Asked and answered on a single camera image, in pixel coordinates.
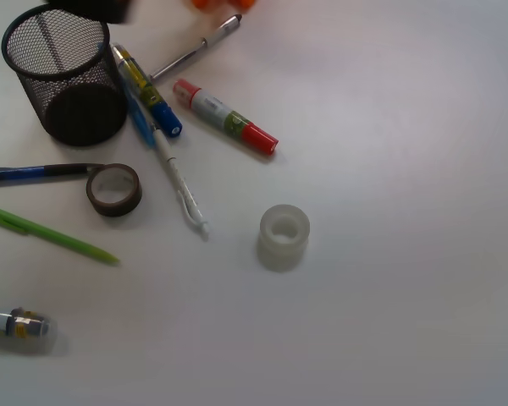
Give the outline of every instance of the brown tape roll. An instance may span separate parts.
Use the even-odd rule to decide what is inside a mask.
[[[141,183],[131,167],[112,163],[92,172],[86,183],[86,195],[98,213],[119,217],[139,205]]]

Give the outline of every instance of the tape roll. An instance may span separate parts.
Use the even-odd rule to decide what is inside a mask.
[[[86,195],[102,216],[119,217],[139,205],[141,183],[131,167],[112,163],[92,172],[86,183]]]
[[[308,243],[311,222],[298,207],[273,206],[260,221],[260,239],[273,254],[291,256],[300,254]]]

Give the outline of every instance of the black mesh pen holder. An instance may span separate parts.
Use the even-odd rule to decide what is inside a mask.
[[[127,104],[105,23],[45,4],[8,27],[2,54],[55,139],[94,145],[124,124]]]

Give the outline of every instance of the green mechanical pencil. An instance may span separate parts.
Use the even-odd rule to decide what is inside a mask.
[[[72,239],[67,235],[53,231],[50,228],[43,227],[35,222],[30,222],[15,216],[14,214],[8,213],[7,211],[0,210],[0,226],[13,230],[21,234],[34,234],[35,236],[51,241],[52,243],[62,245],[63,247],[77,251],[81,254],[90,256],[99,261],[108,263],[116,263],[120,260],[108,252],[101,250],[93,245],[79,241],[78,239]]]

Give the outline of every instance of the blue and yellow marker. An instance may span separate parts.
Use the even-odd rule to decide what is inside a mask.
[[[135,59],[119,44],[111,44],[111,49],[120,75],[154,117],[162,131],[168,137],[179,136],[183,124],[175,117],[171,107],[158,93]]]

